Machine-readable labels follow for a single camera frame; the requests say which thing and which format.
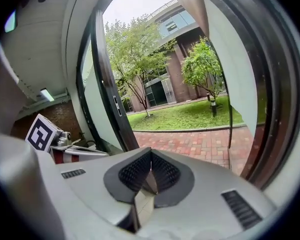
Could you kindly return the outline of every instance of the black mesh grille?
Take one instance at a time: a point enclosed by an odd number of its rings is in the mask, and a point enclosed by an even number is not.
[[[81,174],[85,174],[86,171],[83,169],[78,169],[78,170],[71,170],[71,171],[67,171],[67,172],[63,172],[61,173],[62,177],[64,177],[65,179],[69,179],[75,176],[79,176]]]
[[[137,160],[133,161],[126,167],[119,171],[120,181],[134,192],[138,192],[148,173],[151,166],[150,153],[144,154]]]
[[[262,218],[246,202],[246,200],[244,200],[243,197],[239,195],[237,191],[232,190],[226,193],[222,193],[221,195],[245,230],[262,221]]]
[[[177,167],[153,153],[151,170],[155,178],[158,193],[176,184],[181,175]]]

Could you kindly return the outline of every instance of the ceiling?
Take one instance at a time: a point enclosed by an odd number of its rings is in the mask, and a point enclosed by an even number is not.
[[[17,27],[1,39],[19,86],[29,97],[27,106],[39,102],[40,90],[52,96],[66,93],[61,37],[68,0],[30,0],[18,7]]]

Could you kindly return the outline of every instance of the railing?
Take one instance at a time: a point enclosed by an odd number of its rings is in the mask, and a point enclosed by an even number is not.
[[[161,6],[159,9],[156,9],[153,13],[150,13],[150,15],[146,18],[146,20],[152,19],[154,16],[162,12],[164,9],[167,9],[169,6],[172,6],[173,4],[177,3],[177,0],[171,0],[170,2],[165,3],[163,6]]]

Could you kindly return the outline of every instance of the brick walkway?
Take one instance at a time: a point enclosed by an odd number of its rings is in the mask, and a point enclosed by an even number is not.
[[[176,152],[229,168],[229,130],[204,132],[134,132],[139,146]]]

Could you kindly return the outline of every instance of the curb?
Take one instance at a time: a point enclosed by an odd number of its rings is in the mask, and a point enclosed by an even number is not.
[[[232,128],[240,128],[247,126],[245,123],[236,123]],[[197,128],[197,129],[177,129],[177,130],[132,130],[137,133],[195,133],[195,132],[210,132],[230,129],[229,125],[214,126],[210,128]]]

